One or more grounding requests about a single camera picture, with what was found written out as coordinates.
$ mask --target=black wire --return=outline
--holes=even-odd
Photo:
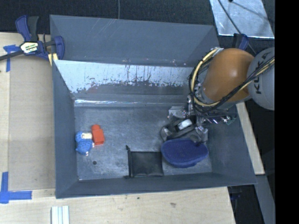
[[[120,0],[117,0],[117,4],[118,4],[117,19],[120,19],[120,17],[121,17],[121,2],[120,2]]]
[[[239,30],[239,28],[236,26],[236,24],[234,23],[234,21],[231,19],[231,17],[229,16],[228,12],[225,10],[223,4],[221,3],[220,0],[218,0],[220,6],[222,7],[223,11],[225,12],[225,14],[228,16],[228,19],[231,21],[231,23],[234,25],[234,27],[236,28],[236,30],[238,31],[239,34],[242,34],[242,32]],[[248,43],[249,48],[253,51],[253,53],[256,55],[256,52],[254,51],[253,47],[251,46],[250,43]]]

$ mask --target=black floor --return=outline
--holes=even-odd
[[[275,0],[262,1],[275,34]],[[209,0],[119,0],[119,4],[118,0],[0,0],[0,7],[0,31],[9,32],[16,32],[14,22],[24,14],[40,17],[39,34],[50,33],[50,14],[214,25]],[[230,48],[232,41],[232,37],[219,36],[223,48]],[[256,52],[274,47],[274,40],[251,38],[250,43]],[[252,100],[246,107],[275,198],[274,112]],[[254,186],[231,191],[237,224],[263,224]]]

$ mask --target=red block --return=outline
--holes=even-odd
[[[94,145],[100,145],[105,142],[104,132],[99,125],[92,126]]]

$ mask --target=blue handle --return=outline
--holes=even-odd
[[[64,40],[62,36],[55,36],[54,41],[56,44],[56,54],[58,59],[61,60],[64,57]]]
[[[25,42],[29,42],[31,40],[31,34],[28,28],[27,20],[28,20],[28,16],[23,15],[15,21],[15,26],[18,30],[18,33],[22,35]]]

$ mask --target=blue clamp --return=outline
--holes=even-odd
[[[64,40],[61,36],[54,37],[54,40],[50,42],[42,42],[38,40],[36,34],[38,18],[38,16],[28,17],[27,15],[23,15],[15,21],[17,31],[22,35],[24,42],[19,46],[20,49],[18,51],[0,56],[0,61],[22,54],[26,56],[37,56],[48,61],[50,53],[46,48],[52,45],[56,46],[57,57],[59,59],[63,58]]]
[[[249,44],[249,38],[245,34],[234,34],[233,47],[246,50]]]
[[[8,204],[11,200],[31,200],[32,191],[8,191],[8,172],[2,173],[0,203]]]

